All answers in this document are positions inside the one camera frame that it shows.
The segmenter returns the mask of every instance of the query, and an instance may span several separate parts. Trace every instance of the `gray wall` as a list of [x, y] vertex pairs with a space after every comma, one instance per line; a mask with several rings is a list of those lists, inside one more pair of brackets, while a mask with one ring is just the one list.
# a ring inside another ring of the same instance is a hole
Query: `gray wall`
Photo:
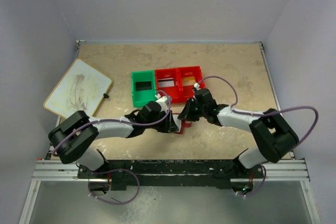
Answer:
[[[306, 157], [323, 223], [335, 223], [336, 190], [336, 0], [289, 0], [269, 34], [266, 57], [282, 108], [311, 104], [320, 121], [295, 151]], [[302, 136], [312, 112], [285, 118]]]
[[56, 116], [43, 101], [75, 56], [54, 0], [0, 0], [0, 216], [18, 223]]
[[288, 0], [56, 0], [91, 41], [261, 41]]

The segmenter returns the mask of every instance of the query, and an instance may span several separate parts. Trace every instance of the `whiteboard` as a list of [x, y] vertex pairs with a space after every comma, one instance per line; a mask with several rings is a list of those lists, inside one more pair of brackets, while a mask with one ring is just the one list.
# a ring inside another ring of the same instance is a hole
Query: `whiteboard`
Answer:
[[68, 118], [78, 110], [84, 110], [88, 116], [92, 116], [111, 84], [110, 78], [76, 59], [43, 106], [63, 118]]

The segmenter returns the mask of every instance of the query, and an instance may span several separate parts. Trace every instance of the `white wall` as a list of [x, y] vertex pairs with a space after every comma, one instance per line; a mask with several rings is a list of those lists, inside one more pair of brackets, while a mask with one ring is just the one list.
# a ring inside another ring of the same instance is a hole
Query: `white wall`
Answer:
[[261, 41], [288, 0], [56, 0], [78, 39]]
[[0, 216], [18, 223], [56, 117], [43, 101], [70, 66], [75, 39], [54, 0], [0, 0]]
[[[323, 223], [335, 223], [336, 0], [289, 0], [265, 47], [281, 107], [311, 104], [320, 112], [316, 129], [295, 152], [307, 160]], [[285, 118], [302, 136], [313, 113]]]

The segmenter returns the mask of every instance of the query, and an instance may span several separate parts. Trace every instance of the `green bin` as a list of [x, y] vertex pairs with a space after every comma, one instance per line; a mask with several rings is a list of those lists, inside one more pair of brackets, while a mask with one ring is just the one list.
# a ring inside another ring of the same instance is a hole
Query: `green bin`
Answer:
[[132, 72], [132, 100], [134, 107], [143, 107], [155, 101], [156, 84], [154, 70]]

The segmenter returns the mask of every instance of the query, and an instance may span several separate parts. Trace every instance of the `beige table surface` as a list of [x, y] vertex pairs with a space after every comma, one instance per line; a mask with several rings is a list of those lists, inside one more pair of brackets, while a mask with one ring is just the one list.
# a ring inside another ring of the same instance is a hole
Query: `beige table surface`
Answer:
[[[116, 118], [134, 108], [131, 72], [199, 65], [203, 77], [218, 75], [237, 89], [236, 108], [266, 111], [276, 108], [263, 57], [257, 44], [83, 44], [78, 58], [113, 79], [95, 113], [100, 118]], [[234, 93], [217, 79], [205, 81], [217, 103], [231, 104]], [[181, 112], [174, 106], [173, 112]], [[218, 127], [201, 119], [183, 135], [146, 130], [135, 138], [105, 138], [93, 147], [107, 159], [231, 159], [256, 143], [250, 133]]]

